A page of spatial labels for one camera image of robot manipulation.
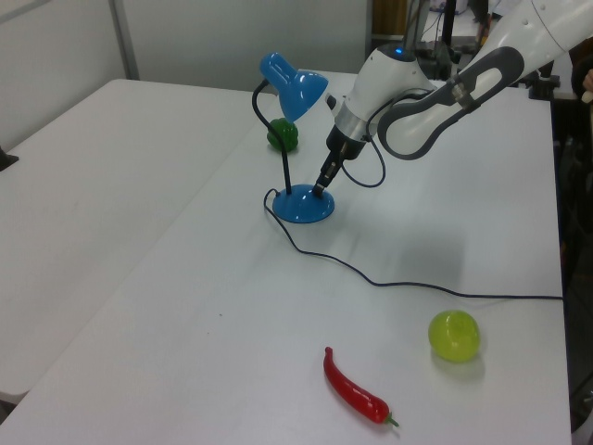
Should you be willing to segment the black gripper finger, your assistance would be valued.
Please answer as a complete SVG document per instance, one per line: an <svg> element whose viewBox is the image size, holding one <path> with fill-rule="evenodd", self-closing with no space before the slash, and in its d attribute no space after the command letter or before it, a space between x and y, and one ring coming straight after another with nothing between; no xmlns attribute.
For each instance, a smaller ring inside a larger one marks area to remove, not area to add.
<svg viewBox="0 0 593 445"><path fill-rule="evenodd" d="M313 186L314 195L322 195L324 189L332 182L338 173L338 153L331 151L322 164L318 179Z"/></svg>
<svg viewBox="0 0 593 445"><path fill-rule="evenodd" d="M339 173L345 159L346 150L331 151L323 163L319 175L319 196L321 197L324 190L330 185L332 180Z"/></svg>

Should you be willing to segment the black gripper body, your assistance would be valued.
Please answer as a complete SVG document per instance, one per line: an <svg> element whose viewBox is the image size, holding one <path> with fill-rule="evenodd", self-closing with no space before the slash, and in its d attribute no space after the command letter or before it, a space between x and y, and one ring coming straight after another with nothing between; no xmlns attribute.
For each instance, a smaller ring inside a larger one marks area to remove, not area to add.
<svg viewBox="0 0 593 445"><path fill-rule="evenodd" d="M335 125L327 136L326 146L329 149L328 159L332 161L354 160L365 147L364 140L354 140L344 135Z"/></svg>

